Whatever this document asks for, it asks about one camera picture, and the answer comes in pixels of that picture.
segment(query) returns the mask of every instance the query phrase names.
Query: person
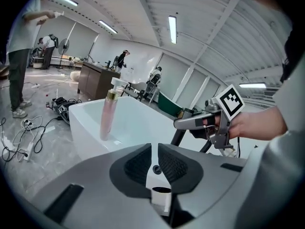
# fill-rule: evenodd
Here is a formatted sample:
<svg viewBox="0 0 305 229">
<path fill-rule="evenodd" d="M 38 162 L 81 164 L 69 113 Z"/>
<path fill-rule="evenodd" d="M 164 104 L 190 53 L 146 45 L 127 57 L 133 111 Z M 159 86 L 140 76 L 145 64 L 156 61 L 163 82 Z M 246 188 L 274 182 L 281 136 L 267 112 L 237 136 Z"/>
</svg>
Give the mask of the person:
<svg viewBox="0 0 305 229">
<path fill-rule="evenodd" d="M 305 51 L 304 20 L 299 12 L 302 0 L 256 0 L 257 2 L 276 10 L 282 11 L 292 22 L 292 31 L 285 44 L 287 60 L 283 64 L 281 81 L 287 80 L 300 61 Z M 214 120 L 203 120 L 207 125 L 215 123 L 219 125 L 220 117 Z M 229 130 L 230 138 L 246 137 L 257 140 L 271 140 L 287 131 L 286 123 L 278 107 L 271 107 L 258 113 L 240 113 L 232 120 Z"/>
<path fill-rule="evenodd" d="M 149 79 L 148 79 L 148 81 L 146 82 L 146 84 L 148 84 L 149 82 L 152 82 L 152 83 L 155 84 L 155 86 L 157 87 L 158 84 L 161 82 L 161 76 L 162 76 L 161 71 L 162 71 L 162 67 L 160 67 L 160 66 L 157 67 L 156 69 L 154 69 L 154 70 L 150 73 Z M 145 94 L 143 95 L 144 99 L 147 100 L 148 94 L 149 94 L 149 93 L 145 93 Z"/>
<path fill-rule="evenodd" d="M 51 35 L 49 35 L 39 38 L 38 44 L 43 44 L 42 53 L 44 54 L 44 57 L 41 70 L 46 70 L 50 67 L 52 54 L 55 49 L 55 42 L 51 39 Z"/>
<path fill-rule="evenodd" d="M 25 70 L 29 62 L 35 27 L 41 25 L 45 20 L 37 19 L 47 16 L 55 18 L 53 11 L 41 10 L 41 0 L 30 0 L 17 16 L 11 30 L 9 42 L 9 81 L 10 81 L 10 103 L 13 118 L 24 118 L 27 113 L 22 110 L 31 105 L 22 97 Z"/>
<path fill-rule="evenodd" d="M 123 53 L 119 56 L 118 64 L 115 67 L 115 72 L 120 73 L 123 66 L 126 68 L 126 64 L 124 64 L 124 58 L 129 54 L 130 52 L 128 52 L 128 50 L 124 50 Z"/>
</svg>

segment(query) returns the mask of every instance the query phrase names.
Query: pink bottle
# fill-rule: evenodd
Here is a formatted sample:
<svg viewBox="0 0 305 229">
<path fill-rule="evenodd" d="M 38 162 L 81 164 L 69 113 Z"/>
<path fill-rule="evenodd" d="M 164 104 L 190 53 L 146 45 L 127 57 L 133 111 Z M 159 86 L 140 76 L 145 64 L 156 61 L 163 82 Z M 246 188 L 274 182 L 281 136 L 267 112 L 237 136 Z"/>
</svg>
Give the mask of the pink bottle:
<svg viewBox="0 0 305 229">
<path fill-rule="evenodd" d="M 122 83 L 122 81 L 120 81 L 118 78 L 113 77 L 111 80 L 111 84 L 114 85 L 114 88 L 108 91 L 107 97 L 105 98 L 100 129 L 100 137 L 103 141 L 107 141 L 109 139 L 114 112 L 119 96 L 119 93 L 116 91 L 116 88 L 120 83 Z"/>
</svg>

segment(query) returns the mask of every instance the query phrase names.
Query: standing fan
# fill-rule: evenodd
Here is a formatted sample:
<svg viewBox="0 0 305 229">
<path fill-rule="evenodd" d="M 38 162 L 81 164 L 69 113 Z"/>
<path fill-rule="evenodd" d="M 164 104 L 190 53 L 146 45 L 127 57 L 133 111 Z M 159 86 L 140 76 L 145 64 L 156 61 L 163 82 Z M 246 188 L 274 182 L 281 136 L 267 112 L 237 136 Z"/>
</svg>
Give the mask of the standing fan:
<svg viewBox="0 0 305 229">
<path fill-rule="evenodd" d="M 67 52 L 68 48 L 69 48 L 69 40 L 68 39 L 63 39 L 61 41 L 61 43 L 59 44 L 59 47 L 58 47 L 58 52 L 61 55 L 61 60 L 62 60 L 62 56 L 64 55 L 64 53 Z M 57 68 L 62 69 L 61 61 L 59 63 L 59 67 L 57 67 Z"/>
</svg>

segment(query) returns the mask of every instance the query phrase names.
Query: floor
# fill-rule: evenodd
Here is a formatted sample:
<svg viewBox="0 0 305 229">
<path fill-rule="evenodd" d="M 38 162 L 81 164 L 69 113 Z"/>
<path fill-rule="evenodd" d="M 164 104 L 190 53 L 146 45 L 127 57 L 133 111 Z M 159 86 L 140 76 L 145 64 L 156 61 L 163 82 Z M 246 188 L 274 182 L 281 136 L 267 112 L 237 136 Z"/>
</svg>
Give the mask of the floor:
<svg viewBox="0 0 305 229">
<path fill-rule="evenodd" d="M 46 108 L 46 102 L 51 102 L 52 98 L 57 95 L 65 99 L 74 98 L 76 100 L 81 99 L 83 102 L 88 101 L 88 98 L 82 93 L 77 94 L 78 83 L 70 79 L 70 73 L 71 70 L 69 69 L 58 71 L 52 67 L 49 70 L 27 69 L 23 97 L 26 100 L 31 100 L 33 105 L 25 109 L 28 113 L 26 118 L 32 119 L 42 115 L 42 125 L 45 125 L 49 120 L 57 117 L 51 109 Z M 32 88 L 35 84 L 40 84 L 40 87 Z M 13 119 L 11 116 L 8 85 L 8 80 L 0 81 L 0 119 L 2 117 L 6 118 L 4 143 L 9 148 L 13 148 L 12 141 L 21 126 L 20 120 Z M 168 118 L 174 119 L 173 116 L 161 111 L 156 103 L 149 104 L 145 100 L 142 102 Z M 39 125 L 40 118 L 35 119 L 34 122 Z M 42 130 L 43 128 L 41 128 L 34 143 L 39 139 Z M 20 135 L 17 136 L 15 143 L 19 142 L 19 139 Z M 20 148 L 26 149 L 32 139 L 33 136 L 30 133 L 26 133 Z M 3 169 L 4 161 L 2 159 L 0 161 L 1 168 L 4 170 L 12 189 L 24 196 L 28 201 L 47 183 L 81 161 L 75 151 L 70 127 L 63 121 L 53 120 L 48 125 L 42 142 L 42 151 L 38 154 L 33 153 L 29 162 L 24 160 L 18 162 L 17 158 L 14 157 Z"/>
</svg>

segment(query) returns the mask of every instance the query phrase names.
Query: extension cord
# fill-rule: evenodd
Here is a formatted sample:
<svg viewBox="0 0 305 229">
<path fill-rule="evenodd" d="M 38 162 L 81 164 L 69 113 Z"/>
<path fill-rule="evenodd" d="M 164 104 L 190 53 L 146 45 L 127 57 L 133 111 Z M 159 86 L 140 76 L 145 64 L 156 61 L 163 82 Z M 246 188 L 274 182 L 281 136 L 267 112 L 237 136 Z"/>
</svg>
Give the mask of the extension cord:
<svg viewBox="0 0 305 229">
<path fill-rule="evenodd" d="M 36 85 L 32 86 L 31 88 L 38 88 L 38 87 L 40 87 L 40 84 L 36 84 Z"/>
<path fill-rule="evenodd" d="M 25 151 L 25 153 L 28 155 L 27 157 L 24 156 L 24 160 L 26 160 L 27 162 L 30 160 L 31 158 L 31 154 L 32 154 L 32 151 L 33 151 L 33 148 L 34 148 L 34 143 L 30 142 L 29 145 L 28 145 L 28 148 L 27 150 Z"/>
</svg>

